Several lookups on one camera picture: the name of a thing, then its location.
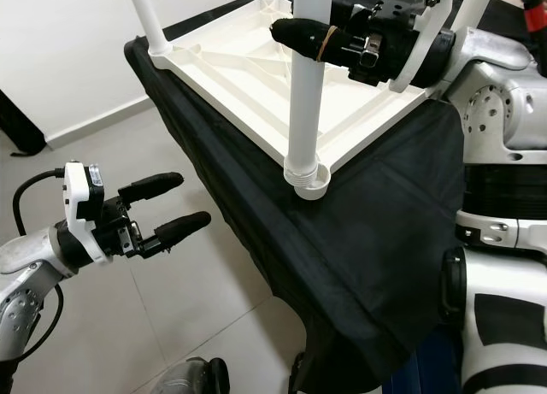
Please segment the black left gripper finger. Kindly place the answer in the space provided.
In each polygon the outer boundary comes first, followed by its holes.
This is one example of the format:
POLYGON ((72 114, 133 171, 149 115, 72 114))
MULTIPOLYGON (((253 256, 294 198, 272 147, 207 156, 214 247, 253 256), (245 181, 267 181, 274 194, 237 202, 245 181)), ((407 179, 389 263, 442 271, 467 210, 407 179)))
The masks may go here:
POLYGON ((199 211, 172 220, 153 230, 151 237, 139 243, 138 255, 150 258, 161 252, 168 252, 173 246, 188 238, 189 235, 202 230, 211 222, 211 214, 199 211))
POLYGON ((177 172, 156 173, 149 178, 137 180, 137 182, 118 188, 118 196, 125 203, 134 203, 137 200, 159 197, 184 182, 184 176, 177 172))

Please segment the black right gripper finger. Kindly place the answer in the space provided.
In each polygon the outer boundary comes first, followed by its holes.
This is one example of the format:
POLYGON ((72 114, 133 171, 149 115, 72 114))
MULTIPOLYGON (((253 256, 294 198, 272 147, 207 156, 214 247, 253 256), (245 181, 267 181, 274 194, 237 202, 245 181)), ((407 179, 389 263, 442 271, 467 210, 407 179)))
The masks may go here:
POLYGON ((348 33, 378 32, 388 26, 386 19, 380 15, 383 3, 373 3, 371 6, 355 3, 338 3, 338 27, 348 33))
POLYGON ((313 61, 353 67, 361 59, 361 42, 345 30, 311 19, 278 19, 271 23, 271 38, 313 61))

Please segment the black floor bin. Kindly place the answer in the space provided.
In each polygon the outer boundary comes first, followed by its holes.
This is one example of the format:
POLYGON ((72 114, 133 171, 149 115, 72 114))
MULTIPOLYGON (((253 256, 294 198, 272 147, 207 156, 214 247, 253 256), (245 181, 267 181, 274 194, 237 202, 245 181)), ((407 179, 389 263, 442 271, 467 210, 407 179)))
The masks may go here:
POLYGON ((24 116, 3 91, 0 91, 0 129, 15 145, 20 156, 38 155, 47 147, 43 132, 24 116))

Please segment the black robot left foot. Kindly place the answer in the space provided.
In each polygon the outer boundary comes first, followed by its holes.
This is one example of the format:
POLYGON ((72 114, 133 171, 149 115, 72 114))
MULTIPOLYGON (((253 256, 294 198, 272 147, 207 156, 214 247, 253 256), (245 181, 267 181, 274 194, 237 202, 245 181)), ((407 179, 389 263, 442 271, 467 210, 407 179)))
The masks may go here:
POLYGON ((150 394, 230 394, 230 390, 229 369, 223 359, 192 356, 168 368, 150 394))

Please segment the black robot foot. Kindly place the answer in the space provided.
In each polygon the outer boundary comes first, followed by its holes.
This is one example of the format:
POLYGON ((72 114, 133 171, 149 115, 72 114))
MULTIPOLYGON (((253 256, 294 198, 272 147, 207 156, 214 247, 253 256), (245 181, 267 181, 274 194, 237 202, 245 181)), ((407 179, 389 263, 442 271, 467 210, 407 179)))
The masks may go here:
POLYGON ((308 365, 305 352, 298 352, 292 363, 286 394, 306 394, 303 390, 303 382, 308 377, 308 365))
POLYGON ((230 390, 229 369, 223 359, 192 356, 168 368, 150 394, 230 394, 230 390))

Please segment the black robot right foot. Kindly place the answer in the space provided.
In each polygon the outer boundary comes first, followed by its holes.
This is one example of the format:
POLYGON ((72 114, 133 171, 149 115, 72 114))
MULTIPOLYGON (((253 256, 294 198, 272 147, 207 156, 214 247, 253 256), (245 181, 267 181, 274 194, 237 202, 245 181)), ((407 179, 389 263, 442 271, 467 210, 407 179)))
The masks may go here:
POLYGON ((298 352, 292 363, 286 394, 306 394, 303 390, 303 382, 308 377, 308 365, 305 352, 298 352))

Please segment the dark blue dustpan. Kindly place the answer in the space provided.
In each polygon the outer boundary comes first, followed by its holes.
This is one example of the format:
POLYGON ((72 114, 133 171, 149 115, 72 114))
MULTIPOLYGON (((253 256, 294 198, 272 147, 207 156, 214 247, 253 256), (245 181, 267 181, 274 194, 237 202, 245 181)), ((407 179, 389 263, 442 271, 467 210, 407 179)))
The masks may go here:
POLYGON ((449 332, 427 335, 380 387, 380 394, 462 394, 462 342, 449 332))

